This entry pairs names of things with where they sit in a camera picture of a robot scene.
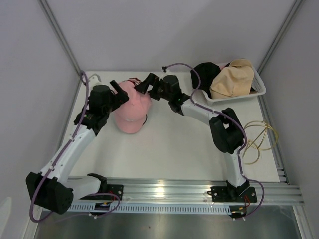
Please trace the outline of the red baseball cap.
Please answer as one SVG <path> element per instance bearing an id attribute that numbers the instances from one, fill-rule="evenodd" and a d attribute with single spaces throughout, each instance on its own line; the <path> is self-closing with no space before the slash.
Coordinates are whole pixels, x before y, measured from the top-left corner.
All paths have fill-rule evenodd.
<path id="1" fill-rule="evenodd" d="M 132 82 L 134 86 L 139 85 L 141 83 L 141 80 L 138 78 L 129 78 L 127 81 Z"/>

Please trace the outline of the pink baseball cap white logo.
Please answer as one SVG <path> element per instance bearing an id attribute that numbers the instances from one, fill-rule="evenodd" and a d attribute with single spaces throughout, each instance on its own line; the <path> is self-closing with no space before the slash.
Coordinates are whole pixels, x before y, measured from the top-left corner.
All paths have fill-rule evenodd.
<path id="1" fill-rule="evenodd" d="M 114 111 L 115 124 L 118 129 L 127 134 L 137 133 L 142 127 L 152 101 L 149 94 L 141 94 L 134 89 L 129 81 L 119 83 L 128 93 L 129 100 Z"/>

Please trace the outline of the black baseball cap gold logo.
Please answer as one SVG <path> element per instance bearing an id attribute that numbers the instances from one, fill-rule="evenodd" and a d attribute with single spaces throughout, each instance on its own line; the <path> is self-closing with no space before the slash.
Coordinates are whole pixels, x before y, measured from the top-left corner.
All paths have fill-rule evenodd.
<path id="1" fill-rule="evenodd" d="M 221 72 L 220 67 L 212 62 L 204 62 L 194 67 L 194 70 L 195 72 L 193 70 L 190 71 L 192 87 L 195 89 L 199 86 L 199 90 L 209 94 L 213 80 Z"/>

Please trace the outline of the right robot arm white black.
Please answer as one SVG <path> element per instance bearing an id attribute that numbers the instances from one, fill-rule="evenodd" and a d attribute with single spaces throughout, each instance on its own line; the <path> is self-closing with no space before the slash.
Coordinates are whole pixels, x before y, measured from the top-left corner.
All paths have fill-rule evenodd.
<path id="1" fill-rule="evenodd" d="M 232 201 L 239 201 L 245 196 L 249 181 L 243 173 L 241 151 L 245 147 L 247 137 L 233 109 L 216 111 L 196 103 L 191 96 L 182 92 L 175 75 L 160 78 L 150 73 L 144 81 L 135 86 L 135 89 L 141 94 L 149 94 L 154 100 L 165 99 L 175 113 L 208 125 L 215 147 L 224 153 L 228 197 Z"/>

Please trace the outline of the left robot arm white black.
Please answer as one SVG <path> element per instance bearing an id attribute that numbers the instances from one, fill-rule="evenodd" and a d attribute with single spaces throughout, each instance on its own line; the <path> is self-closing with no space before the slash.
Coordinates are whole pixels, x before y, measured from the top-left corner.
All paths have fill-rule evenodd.
<path id="1" fill-rule="evenodd" d="M 85 105 L 74 120 L 74 130 L 67 142 L 39 173 L 31 172 L 26 177 L 32 206 L 64 214 L 74 200 L 121 199 L 111 194 L 107 178 L 95 173 L 73 183 L 67 182 L 74 165 L 106 125 L 111 112 L 129 99 L 116 81 L 112 80 L 110 84 L 95 85 L 86 91 Z"/>

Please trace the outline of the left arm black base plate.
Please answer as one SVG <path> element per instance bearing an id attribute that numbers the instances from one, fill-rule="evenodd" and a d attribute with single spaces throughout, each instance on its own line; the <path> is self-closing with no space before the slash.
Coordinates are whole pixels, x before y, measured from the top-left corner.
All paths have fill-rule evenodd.
<path id="1" fill-rule="evenodd" d="M 117 200 L 115 196 L 112 196 L 112 194 L 118 196 L 120 200 L 122 200 L 123 197 L 123 190 L 124 185 L 121 184 L 109 184 L 106 177 L 90 173 L 88 176 L 92 176 L 94 178 L 97 178 L 100 181 L 100 187 L 96 193 L 93 193 L 90 196 L 86 196 L 85 198 L 88 200 Z"/>

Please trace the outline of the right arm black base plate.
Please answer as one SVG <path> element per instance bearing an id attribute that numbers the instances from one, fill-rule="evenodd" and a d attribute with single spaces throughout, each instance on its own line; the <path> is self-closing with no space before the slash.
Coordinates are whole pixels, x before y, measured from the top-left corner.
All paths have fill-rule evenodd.
<path id="1" fill-rule="evenodd" d="M 213 186 L 207 191 L 213 202 L 218 203 L 257 203 L 257 195 L 254 187 L 231 188 L 228 186 Z"/>

